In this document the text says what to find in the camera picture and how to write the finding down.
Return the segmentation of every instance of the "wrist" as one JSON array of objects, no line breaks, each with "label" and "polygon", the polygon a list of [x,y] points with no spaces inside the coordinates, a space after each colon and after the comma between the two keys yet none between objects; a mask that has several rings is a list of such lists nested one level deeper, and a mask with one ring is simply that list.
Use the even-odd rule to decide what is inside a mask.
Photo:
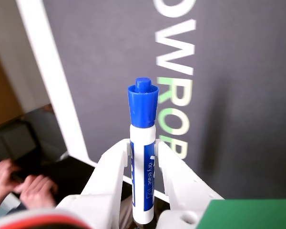
[{"label": "wrist", "polygon": [[7,188],[0,186],[0,197],[6,197],[10,192]]}]

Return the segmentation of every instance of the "white letter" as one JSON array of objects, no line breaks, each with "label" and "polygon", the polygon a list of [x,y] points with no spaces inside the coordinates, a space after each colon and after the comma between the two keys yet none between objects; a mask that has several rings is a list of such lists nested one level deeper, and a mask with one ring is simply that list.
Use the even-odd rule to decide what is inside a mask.
[{"label": "white letter", "polygon": [[180,49],[178,51],[174,51],[174,52],[162,55],[162,56],[157,56],[157,59],[156,59],[157,65],[163,68],[172,69],[174,71],[181,72],[187,75],[193,75],[192,67],[184,66],[178,63],[171,63],[168,61],[193,55],[194,45],[186,43],[186,42],[169,39],[167,37],[177,35],[180,33],[184,33],[184,32],[188,32],[188,31],[192,31],[195,29],[196,29],[196,21],[193,19],[190,19],[188,21],[184,21],[180,24],[177,24],[177,25],[168,27],[164,30],[160,30],[156,32],[155,34],[156,42]]},{"label": "white letter", "polygon": [[168,6],[163,0],[153,0],[157,11],[169,18],[178,18],[188,13],[196,3],[196,0],[183,0],[177,5]]}]

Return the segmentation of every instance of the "white wall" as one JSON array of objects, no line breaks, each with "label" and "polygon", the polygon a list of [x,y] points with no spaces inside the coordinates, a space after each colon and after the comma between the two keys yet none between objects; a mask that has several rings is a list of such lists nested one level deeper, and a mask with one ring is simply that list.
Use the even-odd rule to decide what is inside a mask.
[{"label": "white wall", "polygon": [[50,103],[13,0],[0,0],[0,61],[25,113]]}]

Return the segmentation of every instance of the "red stripe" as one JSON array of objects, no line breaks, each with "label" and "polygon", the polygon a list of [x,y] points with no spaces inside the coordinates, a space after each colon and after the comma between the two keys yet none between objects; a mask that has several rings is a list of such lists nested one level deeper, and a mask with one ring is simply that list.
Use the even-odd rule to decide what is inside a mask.
[{"label": "red stripe", "polygon": [[26,218],[1,226],[0,229],[23,229],[27,227],[41,226],[52,223],[71,224],[85,229],[92,229],[78,219],[62,215],[43,215]]}]

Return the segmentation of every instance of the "blue marker cap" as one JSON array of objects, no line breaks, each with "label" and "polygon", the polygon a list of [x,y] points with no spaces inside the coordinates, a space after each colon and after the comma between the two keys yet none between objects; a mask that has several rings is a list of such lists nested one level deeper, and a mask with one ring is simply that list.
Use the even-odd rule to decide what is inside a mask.
[{"label": "blue marker cap", "polygon": [[148,128],[154,125],[157,112],[159,88],[149,78],[137,78],[128,87],[130,120],[133,126]]}]

